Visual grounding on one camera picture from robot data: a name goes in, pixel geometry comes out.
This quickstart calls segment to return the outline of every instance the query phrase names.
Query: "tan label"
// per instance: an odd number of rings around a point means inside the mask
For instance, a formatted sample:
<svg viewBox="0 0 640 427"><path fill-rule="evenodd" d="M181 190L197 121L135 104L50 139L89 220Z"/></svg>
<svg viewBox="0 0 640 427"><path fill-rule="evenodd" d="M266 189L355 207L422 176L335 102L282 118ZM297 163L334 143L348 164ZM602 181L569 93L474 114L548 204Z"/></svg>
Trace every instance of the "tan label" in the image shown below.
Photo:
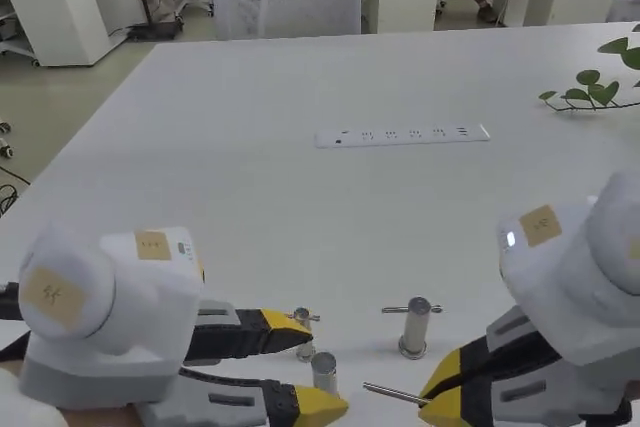
<svg viewBox="0 0 640 427"><path fill-rule="evenodd" d="M631 260L640 260L640 239L631 239L629 258Z"/></svg>
<svg viewBox="0 0 640 427"><path fill-rule="evenodd" d="M21 299L42 314L72 330L80 318L87 295L80 287L44 267L36 267Z"/></svg>
<svg viewBox="0 0 640 427"><path fill-rule="evenodd" d="M520 217L520 225L527 236L529 247L535 247L562 234L562 228L555 212L544 205Z"/></svg>
<svg viewBox="0 0 640 427"><path fill-rule="evenodd" d="M136 247L140 260L171 260L169 242L164 232L136 232Z"/></svg>

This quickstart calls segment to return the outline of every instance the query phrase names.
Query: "metal cylinder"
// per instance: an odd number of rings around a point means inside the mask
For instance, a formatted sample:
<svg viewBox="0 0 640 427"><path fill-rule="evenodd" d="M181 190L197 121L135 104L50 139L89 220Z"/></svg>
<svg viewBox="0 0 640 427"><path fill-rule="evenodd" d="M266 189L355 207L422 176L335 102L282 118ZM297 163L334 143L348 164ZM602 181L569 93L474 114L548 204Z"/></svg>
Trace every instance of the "metal cylinder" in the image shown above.
<svg viewBox="0 0 640 427"><path fill-rule="evenodd" d="M408 359L420 359L427 351L425 337L430 313L431 304L424 297L414 297L409 301L404 333L398 342L400 353Z"/></svg>
<svg viewBox="0 0 640 427"><path fill-rule="evenodd" d="M309 312L309 309L298 307L293 313L293 318L305 329L311 331L311 313ZM313 341L309 341L306 344L299 345L296 349L296 356L301 362L311 362L311 359L313 358L313 355L315 353L316 349L313 346Z"/></svg>
<svg viewBox="0 0 640 427"><path fill-rule="evenodd" d="M331 395L338 395L336 358L329 352L319 352L311 359L313 386Z"/></svg>

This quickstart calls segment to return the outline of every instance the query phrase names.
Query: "electrical outlet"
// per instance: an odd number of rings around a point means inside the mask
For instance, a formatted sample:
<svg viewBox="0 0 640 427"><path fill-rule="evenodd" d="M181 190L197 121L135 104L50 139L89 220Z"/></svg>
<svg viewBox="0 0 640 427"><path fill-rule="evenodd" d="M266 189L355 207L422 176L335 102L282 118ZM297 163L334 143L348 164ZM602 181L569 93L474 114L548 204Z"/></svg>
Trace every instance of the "electrical outlet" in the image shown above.
<svg viewBox="0 0 640 427"><path fill-rule="evenodd" d="M482 124L455 124L398 130L323 130L316 133L315 145L320 149L327 149L335 147L478 142L489 139L489 134Z"/></svg>

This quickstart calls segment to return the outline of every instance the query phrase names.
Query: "metal peg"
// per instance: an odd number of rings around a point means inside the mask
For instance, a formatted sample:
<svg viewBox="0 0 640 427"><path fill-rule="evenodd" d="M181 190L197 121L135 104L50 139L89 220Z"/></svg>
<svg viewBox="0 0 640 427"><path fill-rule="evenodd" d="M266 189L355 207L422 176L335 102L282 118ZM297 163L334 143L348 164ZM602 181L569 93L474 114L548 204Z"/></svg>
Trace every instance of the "metal peg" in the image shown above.
<svg viewBox="0 0 640 427"><path fill-rule="evenodd" d="M364 382L362 384L366 390L370 392L375 392L376 394L386 395L387 397L393 397L394 399L404 400L405 402L411 402L413 404L418 404L420 408L424 407L429 403L427 399L423 399L422 397L417 397L415 395L408 394L407 392L402 392L401 390L390 389L389 387L383 387L382 385L370 384L369 382Z"/></svg>
<svg viewBox="0 0 640 427"><path fill-rule="evenodd" d="M320 316L311 315L309 309L305 307L298 307L290 318L294 319L300 325L302 325L308 331L311 331L311 322L319 322ZM300 362L311 362L316 349L313 346L313 341L309 341L306 344L299 345L296 349L296 357Z"/></svg>
<svg viewBox="0 0 640 427"><path fill-rule="evenodd" d="M431 305L424 297L414 297L407 307L385 307L383 314L407 314L404 333L398 341L400 353L407 359L416 360L424 357L427 352L427 327L429 314L442 312L441 305Z"/></svg>
<svg viewBox="0 0 640 427"><path fill-rule="evenodd" d="M338 395L336 358L329 352L319 352L311 359L313 386L331 395Z"/></svg>

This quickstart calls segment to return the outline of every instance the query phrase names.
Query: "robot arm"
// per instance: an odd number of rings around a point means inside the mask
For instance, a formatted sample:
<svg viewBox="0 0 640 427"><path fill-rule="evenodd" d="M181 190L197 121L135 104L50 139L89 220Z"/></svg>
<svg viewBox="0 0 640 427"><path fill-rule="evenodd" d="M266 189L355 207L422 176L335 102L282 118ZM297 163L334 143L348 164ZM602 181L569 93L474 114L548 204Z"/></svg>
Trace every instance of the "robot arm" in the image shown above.
<svg viewBox="0 0 640 427"><path fill-rule="evenodd" d="M107 236L91 249L50 226L25 258L17 293L14 284L0 293L0 316L32 329L0 362L23 361L18 385L30 399L72 411L133 404L143 427L323 426L344 415L345 401L315 388L185 368L312 338L284 313L236 310L202 293L185 229Z"/></svg>
<svg viewBox="0 0 640 427"><path fill-rule="evenodd" d="M630 422L627 385L640 379L640 175L615 174L593 205L507 219L498 238L517 305L410 396L419 417L437 427Z"/></svg>

